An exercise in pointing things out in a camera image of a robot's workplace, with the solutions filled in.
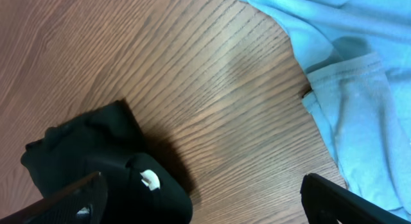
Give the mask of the black t-shirt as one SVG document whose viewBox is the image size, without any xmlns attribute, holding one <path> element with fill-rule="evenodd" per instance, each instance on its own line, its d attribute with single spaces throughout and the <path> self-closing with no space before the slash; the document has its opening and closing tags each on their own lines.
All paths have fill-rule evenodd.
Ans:
<svg viewBox="0 0 411 224">
<path fill-rule="evenodd" d="M 48 128 L 21 164 L 43 197 L 99 171 L 107 181 L 103 223 L 189 223 L 184 188 L 149 153 L 127 104 L 115 101 Z"/>
</svg>

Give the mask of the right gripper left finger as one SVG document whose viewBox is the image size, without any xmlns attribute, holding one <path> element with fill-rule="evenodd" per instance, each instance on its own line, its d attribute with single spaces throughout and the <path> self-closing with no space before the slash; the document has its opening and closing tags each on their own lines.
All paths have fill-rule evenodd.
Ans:
<svg viewBox="0 0 411 224">
<path fill-rule="evenodd" d="M 107 204 L 107 183 L 94 172 L 3 219 L 1 224 L 99 223 Z"/>
</svg>

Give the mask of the light blue t-shirt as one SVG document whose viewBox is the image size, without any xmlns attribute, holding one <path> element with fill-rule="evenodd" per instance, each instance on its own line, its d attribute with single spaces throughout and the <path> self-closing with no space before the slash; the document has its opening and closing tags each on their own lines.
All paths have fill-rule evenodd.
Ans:
<svg viewBox="0 0 411 224">
<path fill-rule="evenodd" d="M 289 36 L 350 192 L 410 219 L 410 0 L 241 0 Z"/>
</svg>

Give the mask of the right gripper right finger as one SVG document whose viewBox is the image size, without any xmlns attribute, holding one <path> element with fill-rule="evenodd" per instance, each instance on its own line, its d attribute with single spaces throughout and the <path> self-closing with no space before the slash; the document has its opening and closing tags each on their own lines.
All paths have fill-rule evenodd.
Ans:
<svg viewBox="0 0 411 224">
<path fill-rule="evenodd" d="M 315 173 L 304 176 L 300 194 L 309 224 L 409 224 Z"/>
</svg>

